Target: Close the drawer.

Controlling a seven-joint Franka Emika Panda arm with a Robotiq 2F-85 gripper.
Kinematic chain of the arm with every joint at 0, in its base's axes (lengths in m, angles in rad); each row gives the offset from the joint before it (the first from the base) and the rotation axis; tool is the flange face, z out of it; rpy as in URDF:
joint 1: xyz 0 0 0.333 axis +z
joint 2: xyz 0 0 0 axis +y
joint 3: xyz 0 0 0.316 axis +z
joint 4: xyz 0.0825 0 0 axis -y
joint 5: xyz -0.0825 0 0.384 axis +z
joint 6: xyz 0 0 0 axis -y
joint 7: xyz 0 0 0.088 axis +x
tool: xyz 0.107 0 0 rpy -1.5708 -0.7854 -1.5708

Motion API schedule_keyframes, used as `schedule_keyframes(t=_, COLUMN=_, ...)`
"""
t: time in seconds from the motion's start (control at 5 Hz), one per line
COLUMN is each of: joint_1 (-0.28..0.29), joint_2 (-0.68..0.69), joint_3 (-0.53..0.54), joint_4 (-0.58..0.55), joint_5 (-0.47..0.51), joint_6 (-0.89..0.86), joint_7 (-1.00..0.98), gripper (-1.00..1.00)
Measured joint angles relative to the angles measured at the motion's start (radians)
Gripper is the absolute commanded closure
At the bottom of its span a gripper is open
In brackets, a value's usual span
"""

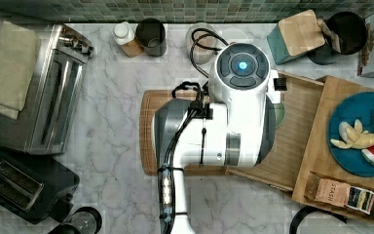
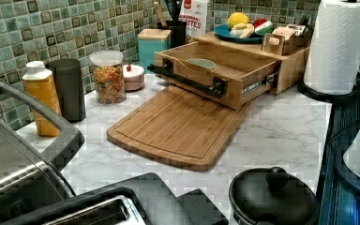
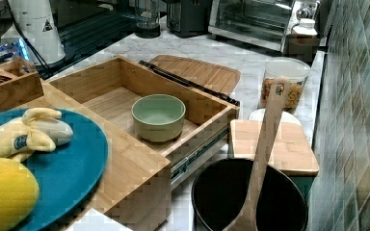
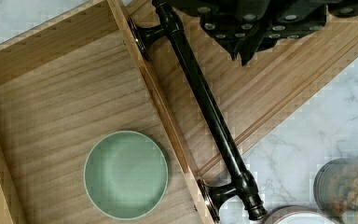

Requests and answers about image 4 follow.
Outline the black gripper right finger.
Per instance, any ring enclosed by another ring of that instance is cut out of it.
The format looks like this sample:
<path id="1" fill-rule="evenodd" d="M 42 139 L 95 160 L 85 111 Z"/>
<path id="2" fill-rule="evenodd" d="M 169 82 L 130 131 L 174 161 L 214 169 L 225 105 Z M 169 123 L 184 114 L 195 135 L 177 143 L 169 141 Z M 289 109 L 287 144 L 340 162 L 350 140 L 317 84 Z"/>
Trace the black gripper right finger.
<path id="1" fill-rule="evenodd" d="M 258 51 L 280 39 L 298 39 L 322 30 L 327 14 L 358 16 L 358 0 L 240 0 L 238 54 L 246 65 Z"/>

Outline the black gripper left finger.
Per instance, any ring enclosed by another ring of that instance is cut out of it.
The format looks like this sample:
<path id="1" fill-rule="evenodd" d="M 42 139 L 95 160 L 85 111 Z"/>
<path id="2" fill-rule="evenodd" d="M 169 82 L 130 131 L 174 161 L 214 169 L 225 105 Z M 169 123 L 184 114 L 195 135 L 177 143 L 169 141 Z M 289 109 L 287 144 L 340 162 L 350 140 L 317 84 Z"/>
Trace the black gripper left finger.
<path id="1" fill-rule="evenodd" d="M 188 16 L 200 17 L 200 26 L 235 61 L 249 62 L 269 25 L 271 0 L 169 0 Z"/>

